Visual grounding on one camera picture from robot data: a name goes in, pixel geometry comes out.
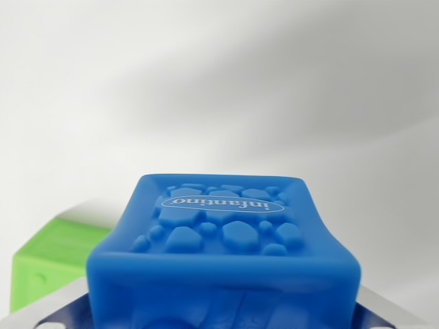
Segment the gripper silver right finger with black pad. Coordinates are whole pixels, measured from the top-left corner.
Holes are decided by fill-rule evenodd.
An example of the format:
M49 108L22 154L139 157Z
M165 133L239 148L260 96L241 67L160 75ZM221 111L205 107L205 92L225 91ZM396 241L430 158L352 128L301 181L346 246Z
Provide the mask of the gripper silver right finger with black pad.
M356 328L426 328L426 322L360 286L356 304Z

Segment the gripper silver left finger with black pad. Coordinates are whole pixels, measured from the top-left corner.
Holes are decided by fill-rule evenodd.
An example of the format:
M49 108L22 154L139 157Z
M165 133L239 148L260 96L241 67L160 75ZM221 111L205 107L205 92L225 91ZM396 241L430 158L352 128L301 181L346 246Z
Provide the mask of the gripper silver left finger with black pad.
M86 278L40 298L5 318L6 328L91 328Z

